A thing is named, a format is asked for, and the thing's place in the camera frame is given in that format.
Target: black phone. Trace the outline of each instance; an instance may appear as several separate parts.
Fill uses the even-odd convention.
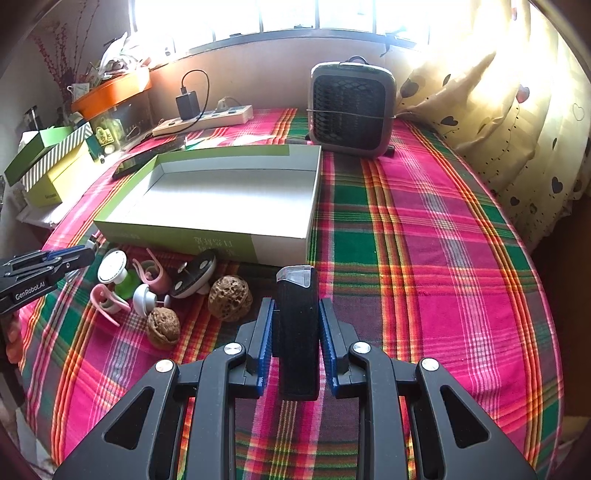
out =
[[[157,147],[150,148],[149,150],[135,154],[133,157],[127,158],[121,162],[119,166],[117,166],[115,172],[113,173],[113,180],[119,180],[126,175],[137,172],[156,155],[182,149],[185,145],[184,141],[184,135],[181,135],[174,140],[170,140],[166,143],[158,145]]]

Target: portable air cooler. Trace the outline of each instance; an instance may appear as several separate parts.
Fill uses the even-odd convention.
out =
[[[379,157],[388,149],[396,81],[381,67],[319,63],[308,98],[310,139],[326,150]]]

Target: metal screw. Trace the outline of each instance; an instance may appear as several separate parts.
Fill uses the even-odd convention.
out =
[[[356,342],[353,344],[353,350],[357,353],[368,353],[371,350],[371,346],[365,342]]]
[[[421,366],[425,370],[429,370],[430,372],[434,372],[439,368],[439,362],[434,358],[423,358],[421,361]]]
[[[237,353],[242,352],[242,345],[240,343],[232,342],[227,344],[223,351],[226,352],[228,355],[236,355]]]
[[[166,373],[166,372],[170,372],[174,367],[174,363],[172,362],[172,360],[161,360],[156,364],[156,370],[158,372],[160,372],[161,374]]]

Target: power strip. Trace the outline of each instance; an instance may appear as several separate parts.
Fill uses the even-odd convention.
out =
[[[152,134],[155,137],[160,137],[162,135],[173,135],[181,130],[183,132],[194,132],[208,128],[242,125],[253,118],[252,105],[232,107],[225,112],[205,112],[199,122],[195,121],[197,119],[196,117],[190,118],[189,120],[182,120],[180,118],[166,120],[155,127],[152,130]]]

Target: walnut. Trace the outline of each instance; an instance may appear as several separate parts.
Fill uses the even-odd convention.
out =
[[[177,314],[171,309],[156,307],[148,315],[146,334],[156,348],[170,350],[181,336],[181,324]]]
[[[223,322],[235,322],[251,309],[252,293],[248,283],[237,275],[218,279],[209,291],[209,312]]]

